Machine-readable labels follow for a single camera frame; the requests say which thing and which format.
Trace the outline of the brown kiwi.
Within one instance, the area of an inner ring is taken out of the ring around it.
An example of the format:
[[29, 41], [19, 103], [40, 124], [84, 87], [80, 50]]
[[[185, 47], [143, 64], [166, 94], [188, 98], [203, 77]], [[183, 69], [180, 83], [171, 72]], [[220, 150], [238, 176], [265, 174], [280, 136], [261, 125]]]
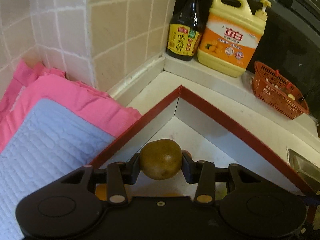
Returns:
[[170, 139], [147, 143], [139, 153], [140, 168], [153, 180], [165, 180], [175, 176], [182, 167], [182, 149]]

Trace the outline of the yellow detergent jug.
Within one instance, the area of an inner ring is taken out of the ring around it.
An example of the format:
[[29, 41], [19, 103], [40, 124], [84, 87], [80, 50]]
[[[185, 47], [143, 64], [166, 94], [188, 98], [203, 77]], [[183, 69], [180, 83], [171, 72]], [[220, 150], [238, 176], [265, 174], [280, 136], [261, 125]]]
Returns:
[[204, 66], [240, 77], [264, 34], [266, 8], [272, 3], [260, 0], [262, 8], [252, 13], [247, 0], [213, 0], [197, 59]]

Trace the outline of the pink ruffled cloth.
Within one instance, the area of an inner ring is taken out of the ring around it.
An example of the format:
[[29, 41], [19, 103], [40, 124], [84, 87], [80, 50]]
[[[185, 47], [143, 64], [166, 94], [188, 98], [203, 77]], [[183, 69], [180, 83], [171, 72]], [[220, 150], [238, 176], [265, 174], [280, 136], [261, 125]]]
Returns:
[[1, 98], [1, 149], [18, 131], [26, 116], [43, 99], [65, 107], [73, 115], [117, 138], [141, 118], [139, 111], [123, 107], [106, 92], [81, 81], [69, 81], [65, 72], [37, 63], [29, 68], [21, 60]]

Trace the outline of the blue quilted mat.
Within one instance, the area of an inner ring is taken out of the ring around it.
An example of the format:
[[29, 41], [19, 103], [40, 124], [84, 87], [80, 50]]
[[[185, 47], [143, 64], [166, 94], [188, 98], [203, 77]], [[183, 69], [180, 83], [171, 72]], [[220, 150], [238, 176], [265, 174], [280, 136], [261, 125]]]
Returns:
[[22, 239], [17, 204], [90, 163], [115, 140], [66, 107], [42, 99], [1, 152], [1, 239]]

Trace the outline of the steel sink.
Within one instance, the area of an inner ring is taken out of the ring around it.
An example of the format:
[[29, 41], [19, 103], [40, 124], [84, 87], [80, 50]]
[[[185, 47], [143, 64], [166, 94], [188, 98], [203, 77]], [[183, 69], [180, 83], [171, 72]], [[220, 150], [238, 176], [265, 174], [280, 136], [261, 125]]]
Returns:
[[287, 151], [287, 155], [289, 165], [293, 170], [313, 189], [315, 193], [319, 194], [319, 167], [290, 148]]

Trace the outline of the dark soy sauce bottle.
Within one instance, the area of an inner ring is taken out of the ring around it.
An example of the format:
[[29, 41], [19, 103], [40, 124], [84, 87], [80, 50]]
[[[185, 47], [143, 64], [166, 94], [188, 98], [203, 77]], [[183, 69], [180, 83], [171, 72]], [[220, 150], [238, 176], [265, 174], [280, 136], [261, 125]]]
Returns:
[[200, 0], [187, 0], [169, 24], [166, 52], [183, 61], [190, 61], [195, 55], [205, 24], [201, 19]]

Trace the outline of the red plastic basket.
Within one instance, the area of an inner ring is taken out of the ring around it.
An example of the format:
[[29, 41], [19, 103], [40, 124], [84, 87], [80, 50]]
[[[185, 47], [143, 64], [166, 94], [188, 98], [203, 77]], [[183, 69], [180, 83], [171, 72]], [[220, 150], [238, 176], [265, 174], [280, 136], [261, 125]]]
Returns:
[[300, 90], [279, 70], [256, 61], [252, 80], [253, 94], [276, 111], [293, 120], [310, 110]]

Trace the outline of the red cardboard box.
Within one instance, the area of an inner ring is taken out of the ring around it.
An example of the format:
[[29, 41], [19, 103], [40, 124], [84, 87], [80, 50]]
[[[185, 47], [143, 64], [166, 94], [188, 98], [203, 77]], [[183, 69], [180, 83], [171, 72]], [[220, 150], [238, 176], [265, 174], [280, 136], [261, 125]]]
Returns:
[[179, 86], [147, 111], [91, 165], [101, 167], [112, 157], [131, 158], [147, 141], [178, 118], [212, 146], [247, 169], [291, 192], [315, 196], [311, 187], [274, 150], [227, 114], [191, 90]]

